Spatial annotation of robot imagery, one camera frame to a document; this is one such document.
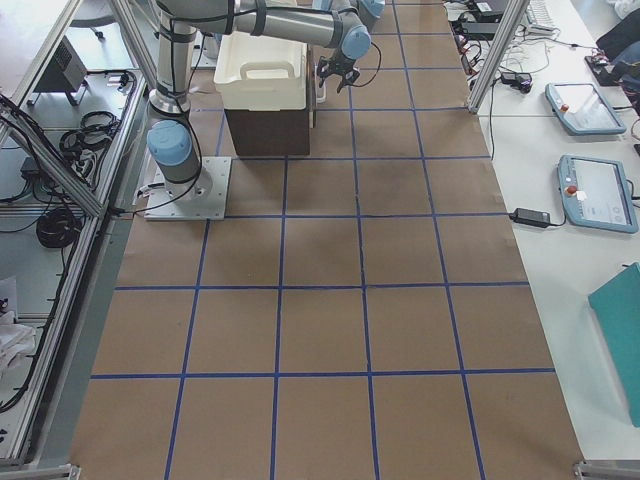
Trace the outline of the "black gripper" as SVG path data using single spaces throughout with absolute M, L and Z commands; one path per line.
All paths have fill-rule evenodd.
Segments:
M 359 69 L 355 66 L 355 60 L 344 56 L 341 53 L 330 57 L 321 56 L 317 64 L 317 95 L 326 94 L 326 78 L 337 75 L 340 82 L 336 87 L 336 93 L 340 94 L 346 88 L 353 87 L 360 76 Z

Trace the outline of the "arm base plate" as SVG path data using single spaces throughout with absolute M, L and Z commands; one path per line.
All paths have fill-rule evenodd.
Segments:
M 144 217 L 159 221 L 222 220 L 226 211 L 231 166 L 230 157 L 205 156 L 203 169 L 195 186 L 178 200 L 174 200 L 171 193 L 177 197 L 190 184 L 170 184 L 169 189 L 166 189 L 164 176 L 156 166 L 153 183 L 161 183 L 161 186 L 149 191 Z

